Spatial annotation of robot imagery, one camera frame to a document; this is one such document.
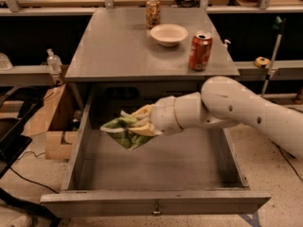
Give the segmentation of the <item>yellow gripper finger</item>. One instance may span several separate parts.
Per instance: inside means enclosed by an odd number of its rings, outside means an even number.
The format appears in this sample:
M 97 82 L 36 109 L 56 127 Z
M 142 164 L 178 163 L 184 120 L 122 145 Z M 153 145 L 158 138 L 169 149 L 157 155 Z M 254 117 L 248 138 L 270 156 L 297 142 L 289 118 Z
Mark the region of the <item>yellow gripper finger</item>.
M 143 122 L 140 124 L 135 124 L 134 126 L 130 126 L 129 131 L 139 135 L 150 137 L 154 137 L 161 134 L 161 131 L 158 130 L 151 122 Z
M 137 119 L 143 119 L 149 117 L 151 111 L 152 111 L 152 105 L 147 104 L 141 107 L 140 109 L 138 109 L 137 111 L 135 111 L 134 113 L 132 113 L 132 117 L 135 117 Z

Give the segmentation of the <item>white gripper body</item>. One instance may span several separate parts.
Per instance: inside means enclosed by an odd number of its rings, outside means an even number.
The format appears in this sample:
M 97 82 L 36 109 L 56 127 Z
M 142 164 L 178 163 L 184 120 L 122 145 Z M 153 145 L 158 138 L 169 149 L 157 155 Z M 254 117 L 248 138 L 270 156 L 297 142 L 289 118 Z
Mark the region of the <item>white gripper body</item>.
M 168 96 L 157 100 L 151 110 L 151 122 L 154 127 L 165 135 L 182 131 L 177 122 L 174 105 L 176 98 Z

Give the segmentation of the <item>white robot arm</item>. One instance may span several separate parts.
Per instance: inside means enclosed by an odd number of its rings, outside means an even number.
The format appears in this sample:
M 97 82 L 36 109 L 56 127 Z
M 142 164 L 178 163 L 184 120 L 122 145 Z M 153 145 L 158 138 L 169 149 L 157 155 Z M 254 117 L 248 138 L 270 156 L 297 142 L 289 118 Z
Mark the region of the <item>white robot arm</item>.
M 272 103 L 227 77 L 208 79 L 199 93 L 158 99 L 133 113 L 130 131 L 145 136 L 244 123 L 303 160 L 303 113 Z

